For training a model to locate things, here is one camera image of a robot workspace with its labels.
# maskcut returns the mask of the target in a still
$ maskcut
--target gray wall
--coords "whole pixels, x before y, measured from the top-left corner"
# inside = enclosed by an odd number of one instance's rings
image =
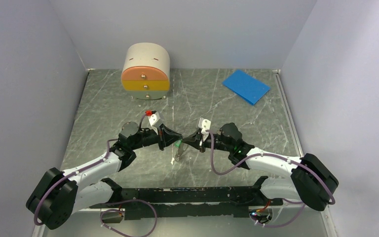
[[[379,236],[379,1],[319,0],[282,72],[303,150],[340,181],[339,235]]]
[[[0,0],[0,237],[27,237],[25,202],[60,167],[87,71],[48,0]]]
[[[172,68],[281,68],[316,0],[50,0],[87,68],[162,45]]]

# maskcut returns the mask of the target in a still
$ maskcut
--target purple cable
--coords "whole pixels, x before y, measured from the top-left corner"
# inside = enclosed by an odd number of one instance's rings
[[[295,216],[293,216],[293,218],[291,218],[291,220],[287,221],[284,224],[281,224],[281,225],[266,225],[265,224],[265,225],[263,225],[263,227],[265,227],[265,228],[280,228],[280,227],[287,226],[287,225],[291,224],[293,221],[295,221],[298,216],[300,216],[300,214],[303,212],[303,210],[304,210],[305,207],[306,207],[306,204],[303,204],[300,207],[300,210],[297,212],[297,214]]]
[[[65,180],[67,180],[68,178],[74,176],[74,175],[76,174],[76,172],[79,172],[79,173],[80,173],[80,172],[82,172],[82,171],[84,171],[84,170],[87,170],[87,169],[89,169],[89,168],[92,168],[92,167],[94,167],[94,166],[96,166],[96,165],[98,165],[98,164],[104,162],[104,159],[107,158],[108,155],[110,154],[110,142],[112,142],[112,141],[117,141],[117,139],[110,139],[110,140],[107,141],[107,153],[105,154],[105,156],[104,156],[102,159],[100,159],[100,160],[96,161],[95,163],[92,163],[92,164],[90,164],[90,165],[87,165],[87,166],[85,166],[85,167],[83,167],[83,168],[81,168],[81,169],[78,169],[77,171],[74,171],[74,172],[72,172],[72,173],[66,175],[65,177],[63,177],[63,178],[61,178],[60,180],[58,180],[55,184],[53,184],[53,185],[47,190],[47,192],[43,195],[43,197],[41,198],[40,202],[38,203],[37,208],[36,208],[36,211],[34,212],[34,224],[36,224],[36,225],[38,225],[38,226],[43,225],[43,222],[41,222],[41,223],[38,222],[38,213],[40,212],[40,208],[41,208],[41,206],[43,205],[44,201],[46,200],[46,198],[48,197],[48,195],[51,193],[51,191],[53,191],[53,189],[55,189],[55,188],[56,188],[59,184],[61,184],[63,181],[65,181]]]
[[[146,117],[146,114],[143,114],[142,118],[140,119],[139,130],[142,129],[142,123],[143,123],[143,120],[145,119],[145,117]]]
[[[303,204],[304,203],[302,201],[290,201],[290,200],[285,199],[285,198],[283,198],[283,200],[286,201],[286,202],[288,202],[288,203],[291,203],[291,204]]]
[[[155,229],[155,227],[156,227],[156,224],[157,224],[157,214],[156,214],[156,211],[155,211],[154,207],[153,207],[150,203],[148,203],[147,201],[140,200],[140,199],[132,199],[132,200],[119,201],[119,202],[112,202],[112,203],[105,203],[105,204],[108,204],[108,205],[118,205],[118,204],[123,204],[123,203],[127,203],[127,202],[133,202],[133,201],[142,202],[142,203],[148,205],[148,206],[152,209],[152,211],[153,211],[153,213],[154,213],[154,224],[153,224],[152,229],[151,229],[147,234],[145,234],[145,235],[143,235],[143,236],[140,236],[140,237],[147,237],[147,236],[149,236],[149,235],[154,231],[154,229]],[[122,232],[120,232],[120,231],[118,231],[118,230],[116,230],[116,229],[114,229],[114,228],[108,226],[107,224],[105,224],[105,223],[103,222],[103,220],[102,220],[102,217],[103,217],[103,215],[104,215],[105,213],[108,213],[108,212],[117,212],[117,213],[121,213],[121,211],[118,210],[118,209],[109,209],[109,210],[106,210],[106,211],[104,211],[103,213],[101,213],[100,221],[101,221],[102,226],[104,226],[105,228],[107,228],[107,229],[109,229],[109,230],[111,230],[111,231],[114,231],[115,233],[117,233],[117,234],[119,234],[119,235],[122,235],[122,236],[124,236],[124,237],[133,237],[133,236],[126,235],[126,234],[124,234],[124,233],[122,233]]]
[[[225,172],[218,172],[215,168],[214,168],[214,164],[213,164],[213,152],[214,152],[214,134],[208,130],[208,132],[210,133],[210,136],[211,136],[211,153],[210,153],[210,164],[211,164],[211,170],[216,173],[217,175],[225,175],[225,174],[228,174],[230,173],[232,170],[236,169],[239,165],[241,165],[243,162],[245,162],[246,160],[252,158],[252,157],[257,157],[257,156],[269,156],[269,157],[275,157],[275,158],[278,158],[278,159],[281,159],[283,161],[287,161],[288,159],[285,158],[285,157],[282,157],[280,155],[277,155],[277,154],[272,154],[272,153],[264,153],[264,154],[260,154],[260,153],[257,153],[257,154],[253,154],[253,155],[250,155],[250,156],[247,156],[245,158],[243,158],[241,161],[239,161],[237,164],[235,164],[232,168],[230,168],[229,170],[225,171]],[[331,191],[329,190],[328,186],[326,186],[326,184],[323,182],[323,180],[319,177],[319,175],[317,175],[313,170],[311,170],[309,167],[301,164],[301,163],[298,163],[298,162],[295,162],[293,160],[290,160],[290,163],[293,163],[303,169],[305,169],[307,172],[309,172],[310,174],[312,174],[316,179],[317,181],[320,183],[320,185],[322,185],[322,187],[325,189],[325,191],[328,193],[330,199],[332,200],[332,202],[329,202],[330,205],[333,205],[335,204],[335,198],[333,197],[333,194],[331,193]]]

